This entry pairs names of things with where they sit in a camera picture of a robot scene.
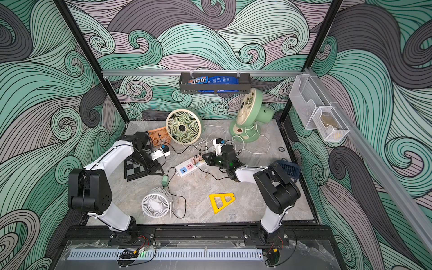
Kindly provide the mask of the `white multicolour power strip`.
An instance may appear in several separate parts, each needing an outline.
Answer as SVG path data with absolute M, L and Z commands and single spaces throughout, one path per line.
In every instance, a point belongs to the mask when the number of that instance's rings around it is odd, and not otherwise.
M 180 177 L 184 177 L 189 173 L 197 170 L 198 167 L 201 167 L 203 165 L 206 165 L 206 162 L 201 157 L 200 157 L 200 161 L 196 164 L 194 164 L 192 162 L 192 158 L 190 158 L 175 167 L 176 175 Z

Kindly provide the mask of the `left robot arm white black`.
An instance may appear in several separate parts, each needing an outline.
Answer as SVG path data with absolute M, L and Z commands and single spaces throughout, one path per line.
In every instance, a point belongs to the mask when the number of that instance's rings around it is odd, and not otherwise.
M 120 136 L 104 154 L 84 168 L 69 173 L 68 207 L 98 219 L 110 230 L 127 231 L 135 222 L 113 203 L 109 177 L 125 160 L 144 168 L 144 175 L 162 175 L 158 159 L 169 154 L 162 145 L 152 151 L 153 142 L 147 132 Z

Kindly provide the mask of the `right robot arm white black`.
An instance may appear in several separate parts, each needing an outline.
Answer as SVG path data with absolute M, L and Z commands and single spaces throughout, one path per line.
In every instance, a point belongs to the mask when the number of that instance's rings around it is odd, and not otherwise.
M 257 185 L 266 210 L 260 221 L 261 230 L 268 235 L 276 233 L 289 209 L 301 197 L 301 192 L 283 167 L 273 162 L 266 167 L 253 167 L 239 161 L 232 145 L 220 147 L 219 155 L 202 155 L 207 165 L 224 169 L 229 179 Z

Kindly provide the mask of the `cream green round fan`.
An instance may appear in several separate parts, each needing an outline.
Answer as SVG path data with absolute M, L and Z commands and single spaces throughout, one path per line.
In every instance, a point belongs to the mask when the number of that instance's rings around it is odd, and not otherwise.
M 167 116 L 165 126 L 170 138 L 182 145 L 195 143 L 203 131 L 201 117 L 187 109 L 172 111 Z

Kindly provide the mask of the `white round desk fan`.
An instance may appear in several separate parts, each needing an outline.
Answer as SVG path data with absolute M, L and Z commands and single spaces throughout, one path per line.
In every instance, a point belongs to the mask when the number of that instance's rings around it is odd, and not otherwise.
M 161 218 L 169 214 L 173 208 L 172 195 L 167 187 L 155 186 L 143 198 L 141 203 L 144 215 Z

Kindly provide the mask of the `black grey chessboard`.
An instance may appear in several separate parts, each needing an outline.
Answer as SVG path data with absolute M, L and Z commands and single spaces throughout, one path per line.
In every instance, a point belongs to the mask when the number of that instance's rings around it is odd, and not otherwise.
M 152 160 L 147 167 L 141 163 L 134 163 L 132 159 L 124 161 L 124 178 L 127 182 L 154 175 L 164 175 L 162 165 L 157 160 Z

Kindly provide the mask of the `green usb charger adapter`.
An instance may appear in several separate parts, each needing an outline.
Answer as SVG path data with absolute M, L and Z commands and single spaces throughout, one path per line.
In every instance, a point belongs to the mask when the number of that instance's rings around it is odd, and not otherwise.
M 162 186 L 168 187 L 168 185 L 169 185 L 169 177 L 167 175 L 165 175 L 165 176 L 163 176 L 163 179 L 162 179 Z

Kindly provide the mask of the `yellow triangle ruler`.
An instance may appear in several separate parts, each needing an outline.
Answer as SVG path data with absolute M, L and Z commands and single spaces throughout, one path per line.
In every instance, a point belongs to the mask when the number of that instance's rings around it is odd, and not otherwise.
M 233 203 L 236 200 L 236 197 L 233 193 L 219 193 L 210 194 L 209 199 L 214 214 L 218 214 L 222 209 Z

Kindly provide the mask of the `blue candy packet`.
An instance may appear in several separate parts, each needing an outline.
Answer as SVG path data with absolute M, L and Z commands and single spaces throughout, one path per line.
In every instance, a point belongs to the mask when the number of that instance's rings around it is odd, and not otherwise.
M 201 76 L 194 79 L 190 79 L 187 84 L 238 84 L 239 80 L 232 76 Z

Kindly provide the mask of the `green pedestal desk fan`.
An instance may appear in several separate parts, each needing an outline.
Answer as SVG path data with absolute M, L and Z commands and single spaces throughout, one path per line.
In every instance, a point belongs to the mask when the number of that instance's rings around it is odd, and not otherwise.
M 269 123 L 275 114 L 273 107 L 263 104 L 263 92 L 252 88 L 240 104 L 236 120 L 231 122 L 230 134 L 236 141 L 250 143 L 260 136 L 260 124 Z

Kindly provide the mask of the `black wall shelf tray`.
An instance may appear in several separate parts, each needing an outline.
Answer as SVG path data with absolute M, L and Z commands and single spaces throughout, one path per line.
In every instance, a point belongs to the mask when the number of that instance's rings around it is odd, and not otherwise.
M 238 84 L 187 84 L 190 79 L 208 76 L 230 76 L 238 79 Z M 180 90 L 182 93 L 249 93 L 252 88 L 252 80 L 249 73 L 215 73 L 193 72 L 180 75 Z

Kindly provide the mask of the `clear plastic wall bin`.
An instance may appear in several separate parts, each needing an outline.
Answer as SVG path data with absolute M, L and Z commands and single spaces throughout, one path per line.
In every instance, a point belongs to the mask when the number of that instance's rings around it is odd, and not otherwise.
M 317 80 L 309 74 L 295 78 L 289 98 L 306 130 L 317 130 L 325 142 L 342 142 L 349 130 L 335 114 L 335 108 L 323 95 Z

